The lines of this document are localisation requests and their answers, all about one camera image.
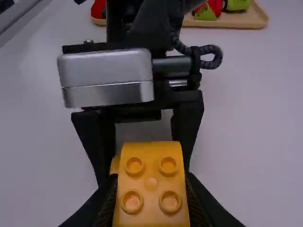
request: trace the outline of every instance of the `gray table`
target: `gray table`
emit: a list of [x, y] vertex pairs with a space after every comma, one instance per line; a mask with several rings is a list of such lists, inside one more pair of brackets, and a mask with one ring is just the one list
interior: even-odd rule
[[[271, 16], [264, 30], [182, 31], [187, 44], [224, 50], [223, 65], [203, 74], [191, 171], [248, 227], [301, 226], [303, 2], [260, 2]], [[90, 22], [91, 3], [53, 0], [0, 49], [0, 226], [57, 226], [97, 188], [56, 69], [62, 45], [105, 40]], [[119, 144], [169, 140], [163, 115], [119, 125]]]
[[0, 14], [0, 48], [23, 28], [51, 0], [13, 0], [15, 4]]

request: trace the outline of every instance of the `wooden tray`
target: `wooden tray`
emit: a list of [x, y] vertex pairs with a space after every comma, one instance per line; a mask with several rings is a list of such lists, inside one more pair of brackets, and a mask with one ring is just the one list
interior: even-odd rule
[[[92, 18], [99, 26], [105, 26], [106, 20]], [[191, 14], [187, 14], [183, 21], [183, 27], [218, 27], [235, 29], [261, 29], [266, 27], [269, 16], [263, 8], [251, 0], [250, 8], [245, 13], [222, 13], [216, 21], [195, 20]]]

